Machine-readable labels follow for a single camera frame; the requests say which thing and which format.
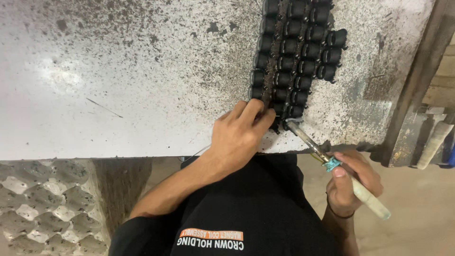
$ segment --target soldering iron handle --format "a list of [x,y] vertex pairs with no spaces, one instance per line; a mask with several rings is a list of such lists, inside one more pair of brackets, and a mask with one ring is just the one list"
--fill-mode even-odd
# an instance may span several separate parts
[[356,178],[351,176],[354,187],[354,195],[362,201],[379,218],[386,220],[390,217],[390,211],[377,199],[368,189],[366,189]]

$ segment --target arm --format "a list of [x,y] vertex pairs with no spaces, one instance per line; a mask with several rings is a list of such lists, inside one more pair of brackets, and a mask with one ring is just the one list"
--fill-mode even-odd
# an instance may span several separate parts
[[335,235],[342,246],[343,255],[358,256],[359,249],[354,233],[354,212],[362,205],[355,197],[352,181],[346,172],[351,173],[374,196],[382,194],[381,178],[368,161],[357,151],[336,152],[335,157],[342,161],[342,167],[332,171],[333,178],[327,184],[327,208],[322,223]]
[[273,109],[256,118],[263,109],[264,103],[257,99],[239,101],[215,122],[210,149],[150,190],[134,206],[130,218],[169,214],[194,191],[245,166],[275,119]]

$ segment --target dirty tabletop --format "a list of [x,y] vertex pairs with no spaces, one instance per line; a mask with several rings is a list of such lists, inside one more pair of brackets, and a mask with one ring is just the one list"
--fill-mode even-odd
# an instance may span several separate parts
[[[380,144],[434,0],[334,0],[337,83],[314,81],[317,143]],[[260,0],[4,0],[0,160],[193,155],[247,99]],[[261,151],[307,148],[290,132]]]

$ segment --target black bracelet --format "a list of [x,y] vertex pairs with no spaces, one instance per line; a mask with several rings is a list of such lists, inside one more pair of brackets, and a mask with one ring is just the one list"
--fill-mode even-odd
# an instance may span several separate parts
[[334,210],[332,210],[332,207],[330,206],[329,195],[328,195],[328,194],[327,194],[327,206],[329,207],[330,211],[331,211],[335,216],[337,216],[337,217],[340,218],[340,219],[344,219],[344,220],[349,219],[349,218],[351,218],[352,216],[354,216],[354,213],[355,213],[355,211],[354,211],[351,215],[346,216],[346,217],[343,217],[343,216],[340,216],[340,215],[336,214],[336,213],[334,212]]

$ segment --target floor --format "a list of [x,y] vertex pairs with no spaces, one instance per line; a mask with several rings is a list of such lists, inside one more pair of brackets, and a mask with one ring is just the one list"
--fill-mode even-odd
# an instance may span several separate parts
[[[180,169],[177,158],[154,158],[147,187]],[[385,168],[372,162],[384,186],[381,201],[392,212],[379,220],[366,207],[355,214],[355,232],[362,256],[455,255],[455,171],[430,165],[425,170]],[[305,195],[322,217],[325,186],[331,178],[309,154],[298,155]]]

